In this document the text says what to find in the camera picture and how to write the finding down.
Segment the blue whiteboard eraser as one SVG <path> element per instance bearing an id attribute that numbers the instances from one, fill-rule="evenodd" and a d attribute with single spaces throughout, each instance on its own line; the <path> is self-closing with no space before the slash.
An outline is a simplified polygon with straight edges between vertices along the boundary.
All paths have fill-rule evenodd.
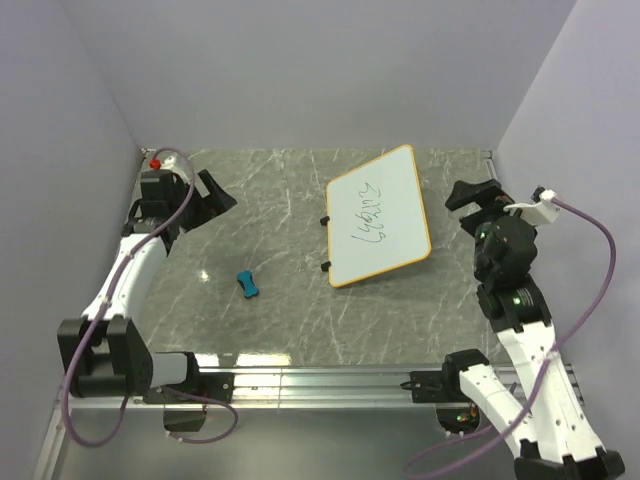
<path id="1" fill-rule="evenodd" d="M 242 293 L 245 299 L 255 298 L 259 295 L 260 291 L 254 282 L 252 272 L 244 270 L 236 275 L 236 280 L 242 289 Z"/>

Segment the yellow framed whiteboard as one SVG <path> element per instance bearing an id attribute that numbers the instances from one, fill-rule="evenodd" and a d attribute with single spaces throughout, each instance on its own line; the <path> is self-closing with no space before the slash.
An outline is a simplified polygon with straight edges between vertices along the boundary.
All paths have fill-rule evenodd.
<path id="1" fill-rule="evenodd" d="M 432 251 L 414 150 L 397 147 L 326 187 L 328 259 L 334 288 L 426 259 Z"/>

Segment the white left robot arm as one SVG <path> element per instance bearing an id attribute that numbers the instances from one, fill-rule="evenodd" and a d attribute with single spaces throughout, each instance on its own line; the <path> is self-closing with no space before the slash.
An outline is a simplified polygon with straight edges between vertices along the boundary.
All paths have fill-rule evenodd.
<path id="1" fill-rule="evenodd" d="M 80 318 L 59 326 L 68 394 L 129 398 L 166 386 L 178 401 L 190 402 L 201 393 L 203 379 L 194 353 L 153 353 L 135 324 L 152 280 L 179 235 L 237 203 L 208 170 L 197 177 L 206 195 L 170 169 L 142 174 L 140 197 L 129 210 L 116 260 L 99 294 Z"/>

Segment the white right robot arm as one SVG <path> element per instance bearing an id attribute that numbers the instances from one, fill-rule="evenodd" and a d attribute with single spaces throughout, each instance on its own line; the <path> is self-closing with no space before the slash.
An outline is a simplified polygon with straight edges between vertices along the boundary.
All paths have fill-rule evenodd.
<path id="1" fill-rule="evenodd" d="M 477 350 L 448 355 L 441 386 L 455 400 L 468 398 L 485 415 L 497 438 L 474 452 L 505 443 L 519 479 L 617 479 L 621 455 L 605 447 L 581 407 L 562 361 L 561 347 L 577 332 L 558 337 L 549 307 L 530 274 L 538 229 L 576 208 L 539 187 L 529 203 L 513 200 L 496 180 L 455 182 L 445 202 L 450 211 L 471 203 L 476 212 L 460 220 L 474 239 L 474 276 L 479 306 L 504 347 L 526 401 L 520 403 Z"/>

